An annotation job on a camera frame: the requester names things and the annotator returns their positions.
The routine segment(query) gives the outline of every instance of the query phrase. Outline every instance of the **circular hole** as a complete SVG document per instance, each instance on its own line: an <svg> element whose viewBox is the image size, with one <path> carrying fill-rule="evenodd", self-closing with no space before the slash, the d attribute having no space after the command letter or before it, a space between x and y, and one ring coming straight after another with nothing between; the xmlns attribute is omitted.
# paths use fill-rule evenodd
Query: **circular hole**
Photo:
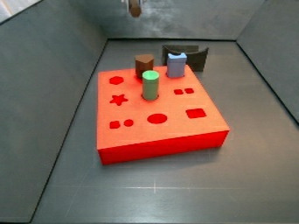
<svg viewBox="0 0 299 224"><path fill-rule="evenodd" d="M165 123L167 121L167 115L165 114L153 114L147 117L147 121L150 123L158 124Z"/></svg>
<svg viewBox="0 0 299 224"><path fill-rule="evenodd" d="M135 122L134 122L134 120L131 120L131 119L127 119L127 120L125 121L125 125L126 125L127 127L131 127L134 124L135 124Z"/></svg>

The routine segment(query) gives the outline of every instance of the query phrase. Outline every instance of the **hole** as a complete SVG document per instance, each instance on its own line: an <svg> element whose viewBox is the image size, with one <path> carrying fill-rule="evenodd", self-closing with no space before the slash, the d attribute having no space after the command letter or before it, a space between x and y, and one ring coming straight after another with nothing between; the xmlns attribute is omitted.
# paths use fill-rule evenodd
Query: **hole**
<svg viewBox="0 0 299 224"><path fill-rule="evenodd" d="M194 90L193 90L191 87L187 87L187 88L185 89L185 92L186 92L186 94L193 94L193 93L194 93Z"/></svg>
<svg viewBox="0 0 299 224"><path fill-rule="evenodd" d="M126 95L113 95L114 100L110 101L110 103L115 103L118 106L122 105L123 102L127 102L129 99L126 98Z"/></svg>
<svg viewBox="0 0 299 224"><path fill-rule="evenodd" d="M165 114L153 114L147 117L147 121L150 123L158 124L165 123L167 121L167 115Z"/></svg>
<svg viewBox="0 0 299 224"><path fill-rule="evenodd" d="M174 90L174 93L175 93L177 95L182 95L182 94L183 94L183 91L182 91L181 89L175 89L175 90Z"/></svg>
<svg viewBox="0 0 299 224"><path fill-rule="evenodd" d="M202 108L187 109L186 113L191 119L207 116Z"/></svg>
<svg viewBox="0 0 299 224"><path fill-rule="evenodd" d="M121 76L115 76L115 77L110 78L109 82L110 82L110 84L118 85L122 82L125 82L125 78Z"/></svg>
<svg viewBox="0 0 299 224"><path fill-rule="evenodd" d="M126 125L127 127L131 127L134 124L135 124L135 122L134 122L134 120L131 120L131 119L127 119L127 120L125 121L125 125Z"/></svg>
<svg viewBox="0 0 299 224"><path fill-rule="evenodd" d="M119 127L121 127L121 123L119 123L119 121L114 121L114 122L110 123L110 128L111 128L113 130L118 129Z"/></svg>

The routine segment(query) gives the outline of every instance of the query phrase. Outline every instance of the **gray floor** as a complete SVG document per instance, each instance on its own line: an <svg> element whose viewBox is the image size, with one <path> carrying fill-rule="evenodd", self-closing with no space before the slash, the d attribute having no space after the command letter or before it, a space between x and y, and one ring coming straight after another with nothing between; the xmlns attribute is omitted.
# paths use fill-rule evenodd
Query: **gray floor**
<svg viewBox="0 0 299 224"><path fill-rule="evenodd" d="M133 67L162 44L210 47L198 77L231 132L219 150L103 166L97 152L98 72ZM234 42L109 41L35 223L298 222L298 126Z"/></svg>

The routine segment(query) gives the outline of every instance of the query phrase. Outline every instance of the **red shape sorter box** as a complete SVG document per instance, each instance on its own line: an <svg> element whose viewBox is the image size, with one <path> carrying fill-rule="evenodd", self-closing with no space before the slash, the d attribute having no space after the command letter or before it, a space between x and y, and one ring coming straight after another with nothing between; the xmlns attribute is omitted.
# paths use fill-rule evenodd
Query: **red shape sorter box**
<svg viewBox="0 0 299 224"><path fill-rule="evenodd" d="M189 66L185 76L161 74L159 97L145 100L137 70L99 73L98 153L109 165L221 147L230 132L221 112Z"/></svg>

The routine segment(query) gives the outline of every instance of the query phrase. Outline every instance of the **gray wall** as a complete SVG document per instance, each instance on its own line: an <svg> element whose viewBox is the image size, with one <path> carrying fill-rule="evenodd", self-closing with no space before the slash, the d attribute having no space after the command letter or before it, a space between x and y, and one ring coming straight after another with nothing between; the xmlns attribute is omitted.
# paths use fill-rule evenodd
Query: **gray wall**
<svg viewBox="0 0 299 224"><path fill-rule="evenodd" d="M107 42L78 8L44 0L0 26L0 221L32 218Z"/></svg>
<svg viewBox="0 0 299 224"><path fill-rule="evenodd" d="M86 0L82 9L113 39L237 39L265 0L147 0L139 18L121 0Z"/></svg>
<svg viewBox="0 0 299 224"><path fill-rule="evenodd" d="M238 43L299 122L299 1L266 1Z"/></svg>

